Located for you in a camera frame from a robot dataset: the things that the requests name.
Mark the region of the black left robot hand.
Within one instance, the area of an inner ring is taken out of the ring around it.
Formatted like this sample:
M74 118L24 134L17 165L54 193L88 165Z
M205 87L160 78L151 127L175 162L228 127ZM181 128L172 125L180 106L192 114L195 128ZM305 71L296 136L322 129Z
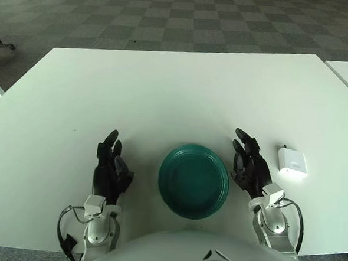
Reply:
M121 158L122 143L119 131L112 131L103 142L97 145L98 163L94 170L92 194L106 199L106 204L115 205L121 193L125 193L134 178Z

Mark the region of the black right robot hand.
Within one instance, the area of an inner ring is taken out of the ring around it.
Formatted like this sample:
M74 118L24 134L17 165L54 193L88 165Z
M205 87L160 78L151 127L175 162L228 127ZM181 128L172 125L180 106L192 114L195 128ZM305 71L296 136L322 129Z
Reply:
M235 133L244 146L237 139L232 141L235 156L231 177L251 199L262 197L262 188L272 180L268 165L260 154L260 146L242 129L236 128Z

